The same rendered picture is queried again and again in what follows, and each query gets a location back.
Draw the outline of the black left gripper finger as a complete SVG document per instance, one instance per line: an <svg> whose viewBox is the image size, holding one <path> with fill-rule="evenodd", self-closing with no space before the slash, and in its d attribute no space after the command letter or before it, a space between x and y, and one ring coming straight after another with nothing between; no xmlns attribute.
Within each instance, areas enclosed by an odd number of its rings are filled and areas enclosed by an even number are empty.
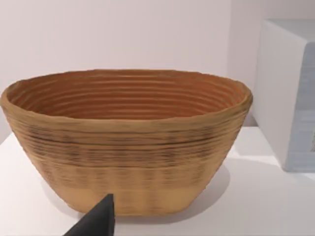
<svg viewBox="0 0 315 236"><path fill-rule="evenodd" d="M107 194L63 236L114 236L114 195Z"/></svg>

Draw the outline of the brown woven basket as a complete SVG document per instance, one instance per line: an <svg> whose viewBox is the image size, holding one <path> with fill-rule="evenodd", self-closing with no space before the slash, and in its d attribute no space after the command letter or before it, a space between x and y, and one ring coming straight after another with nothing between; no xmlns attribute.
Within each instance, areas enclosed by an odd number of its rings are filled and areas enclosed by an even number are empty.
<svg viewBox="0 0 315 236"><path fill-rule="evenodd" d="M96 69L17 81L5 117L72 209L113 194L119 216L186 209L227 157L252 105L242 82L200 72Z"/></svg>

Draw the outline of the pale microwave oven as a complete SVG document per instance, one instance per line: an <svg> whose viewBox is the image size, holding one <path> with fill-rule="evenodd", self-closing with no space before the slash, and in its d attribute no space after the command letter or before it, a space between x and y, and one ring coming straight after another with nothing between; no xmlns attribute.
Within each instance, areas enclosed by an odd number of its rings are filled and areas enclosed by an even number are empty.
<svg viewBox="0 0 315 236"><path fill-rule="evenodd" d="M252 114L280 166L315 173L315 19L263 22Z"/></svg>

